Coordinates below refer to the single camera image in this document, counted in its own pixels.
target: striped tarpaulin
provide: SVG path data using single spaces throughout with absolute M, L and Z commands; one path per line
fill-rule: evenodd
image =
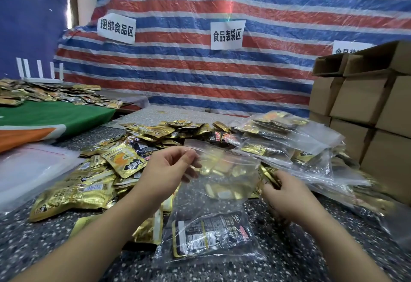
M 136 19 L 134 45 L 97 35 L 107 13 Z M 317 56 L 335 40 L 411 40 L 411 0 L 97 0 L 55 62 L 68 81 L 150 95 L 150 102 L 250 115 L 308 116 Z M 210 50 L 210 22 L 246 20 L 243 48 Z

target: white paper sign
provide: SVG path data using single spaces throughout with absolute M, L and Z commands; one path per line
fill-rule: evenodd
M 369 43 L 359 43 L 359 42 L 346 42 L 344 40 L 335 40 L 334 45 L 332 46 L 333 54 L 340 54 L 342 52 L 353 53 L 356 51 L 362 51 L 374 46 Z
M 134 44 L 136 20 L 116 13 L 109 13 L 97 21 L 97 34 L 107 39 Z
M 211 49 L 237 49 L 243 46 L 245 20 L 211 22 Z

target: pile of snack packets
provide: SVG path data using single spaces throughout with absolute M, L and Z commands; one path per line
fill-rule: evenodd
M 0 106 L 17 107 L 24 101 L 62 101 L 75 105 L 92 104 L 100 107 L 119 109 L 122 102 L 108 99 L 96 93 L 101 91 L 98 85 L 38 84 L 25 81 L 0 80 Z
M 138 182 L 152 153 L 183 145 L 185 139 L 205 141 L 261 161 L 256 168 L 259 182 L 254 192 L 244 195 L 236 192 L 238 186 L 225 186 L 225 190 L 210 188 L 207 193 L 211 198 L 215 194 L 227 194 L 225 191 L 233 194 L 233 198 L 235 194 L 258 198 L 263 183 L 271 183 L 280 189 L 281 182 L 275 172 L 281 169 L 299 177 L 313 191 L 348 207 L 366 208 L 380 218 L 389 215 L 400 204 L 383 194 L 383 186 L 359 170 L 359 164 L 345 153 L 341 134 L 287 112 L 253 115 L 233 121 L 229 126 L 221 122 L 209 125 L 189 120 L 162 121 L 156 126 L 134 123 L 122 126 L 127 130 L 126 134 L 81 150 L 84 163 L 38 197 L 30 221 L 37 222 L 72 208 L 109 209 Z M 224 177 L 225 172 L 217 168 L 217 163 L 218 160 L 207 161 L 199 169 L 200 173 L 213 171 Z M 133 242 L 161 242 L 163 215 L 171 213 L 177 192 L 178 188 L 156 214 L 136 230 Z M 80 218 L 73 233 L 95 218 L 98 216 Z

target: speckled countertop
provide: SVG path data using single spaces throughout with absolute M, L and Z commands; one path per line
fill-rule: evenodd
M 80 149 L 124 132 L 97 127 L 56 145 Z M 411 280 L 411 254 L 402 251 L 378 224 L 366 222 L 338 203 L 320 196 L 326 209 L 361 243 L 394 281 Z M 28 222 L 34 200 L 0 220 L 0 281 L 8 281 L 64 243 L 76 220 L 94 211 L 68 211 L 43 222 Z M 153 249 L 122 251 L 101 281 L 330 281 L 312 238 L 299 226 L 276 222 L 260 199 L 244 204 L 267 261 L 206 264 L 163 270 L 151 267 Z

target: stacked cardboard boxes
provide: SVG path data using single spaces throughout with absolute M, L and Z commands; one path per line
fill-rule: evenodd
M 349 155 L 411 205 L 411 43 L 317 58 L 310 118 L 346 139 Z

